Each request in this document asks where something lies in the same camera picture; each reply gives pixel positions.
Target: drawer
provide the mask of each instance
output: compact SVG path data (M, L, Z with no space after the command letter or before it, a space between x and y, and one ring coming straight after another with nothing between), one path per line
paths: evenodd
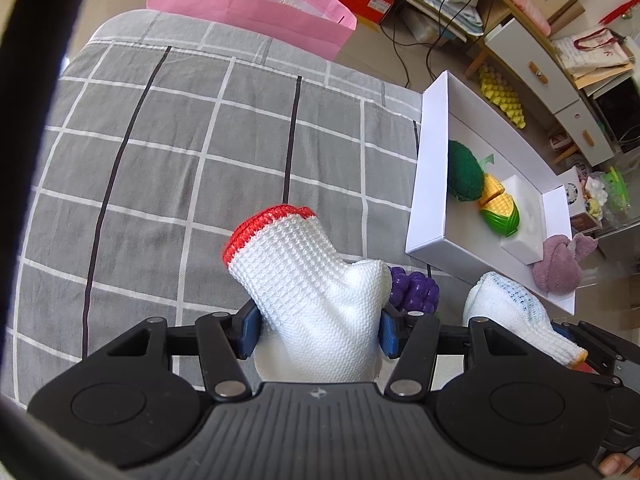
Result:
M558 112L556 119L564 126L592 166L613 156L607 137L582 101Z
M564 72L518 20L513 19L490 33L485 43L533 90L551 113L555 114L579 99Z

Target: screw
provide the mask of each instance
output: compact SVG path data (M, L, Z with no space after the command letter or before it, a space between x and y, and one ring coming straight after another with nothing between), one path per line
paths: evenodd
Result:
M411 397L422 391L422 386L418 381L411 379L400 379L394 381L390 387L391 391L398 397Z
M221 383L216 384L213 391L220 397L237 397L244 394L246 386L244 386L240 381L222 381Z

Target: yellow corn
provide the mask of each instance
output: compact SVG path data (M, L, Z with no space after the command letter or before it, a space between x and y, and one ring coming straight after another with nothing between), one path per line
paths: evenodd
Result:
M504 186L493 175L488 173L484 174L484 189L482 190L482 196L478 203L483 206L487 202L490 202L497 196L504 193Z
M509 193L502 193L496 198L489 200L488 203L482 206L482 209L508 218L511 216L511 213L513 213L514 204L513 197Z

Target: tote bag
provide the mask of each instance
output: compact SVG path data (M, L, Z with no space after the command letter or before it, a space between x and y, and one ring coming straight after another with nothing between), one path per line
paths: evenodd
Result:
M226 23L333 60L356 27L338 0L146 0L148 9Z

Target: bed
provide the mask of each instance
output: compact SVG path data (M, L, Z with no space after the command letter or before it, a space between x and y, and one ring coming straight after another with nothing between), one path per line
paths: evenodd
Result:
M420 104L246 30L151 10L109 20L62 74L47 121L2 393L27 405L83 350L147 317L236 311L248 296L222 247L275 203L313 209L347 261L424 270L404 253ZM441 320L459 324L470 285L433 273ZM259 380L251 359L242 367ZM196 358L174 371L202 387Z

